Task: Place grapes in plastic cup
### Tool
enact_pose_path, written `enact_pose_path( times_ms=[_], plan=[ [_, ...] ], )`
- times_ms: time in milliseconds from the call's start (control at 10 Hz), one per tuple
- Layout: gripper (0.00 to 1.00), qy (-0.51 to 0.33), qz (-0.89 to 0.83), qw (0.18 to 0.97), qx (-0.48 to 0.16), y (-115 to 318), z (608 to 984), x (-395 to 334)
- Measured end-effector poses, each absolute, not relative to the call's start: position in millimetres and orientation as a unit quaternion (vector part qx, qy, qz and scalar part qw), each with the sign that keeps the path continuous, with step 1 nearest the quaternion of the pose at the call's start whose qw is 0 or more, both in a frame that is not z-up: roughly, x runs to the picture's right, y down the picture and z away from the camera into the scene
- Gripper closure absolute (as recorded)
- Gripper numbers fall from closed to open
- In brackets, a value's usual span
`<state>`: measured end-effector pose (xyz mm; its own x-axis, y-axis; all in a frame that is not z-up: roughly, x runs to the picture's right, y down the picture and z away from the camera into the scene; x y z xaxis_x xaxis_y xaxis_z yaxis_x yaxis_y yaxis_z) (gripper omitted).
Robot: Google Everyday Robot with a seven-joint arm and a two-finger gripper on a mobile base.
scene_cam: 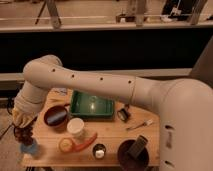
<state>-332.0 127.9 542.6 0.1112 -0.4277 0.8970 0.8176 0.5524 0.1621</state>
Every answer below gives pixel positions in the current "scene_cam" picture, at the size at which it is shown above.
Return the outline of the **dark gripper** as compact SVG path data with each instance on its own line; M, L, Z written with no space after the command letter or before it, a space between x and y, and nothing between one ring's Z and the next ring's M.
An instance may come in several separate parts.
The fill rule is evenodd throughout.
M33 135L32 129L33 129L32 123L30 123L29 125L27 125L27 126L25 126L25 127L23 127L23 128L18 127L18 126L15 126L15 127L14 127L14 130L13 130L13 133L14 133L14 136L15 136L15 133L16 133L17 131L21 131L21 132L29 131L29 132L31 133L31 136L32 136L32 135Z

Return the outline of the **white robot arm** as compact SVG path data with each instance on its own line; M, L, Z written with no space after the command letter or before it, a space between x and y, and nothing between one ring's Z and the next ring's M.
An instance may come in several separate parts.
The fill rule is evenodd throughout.
M55 55L23 68L13 123L25 127L42 110L49 91L70 88L131 104L160 117L160 171L213 171L213 88L190 78L167 81L74 71Z

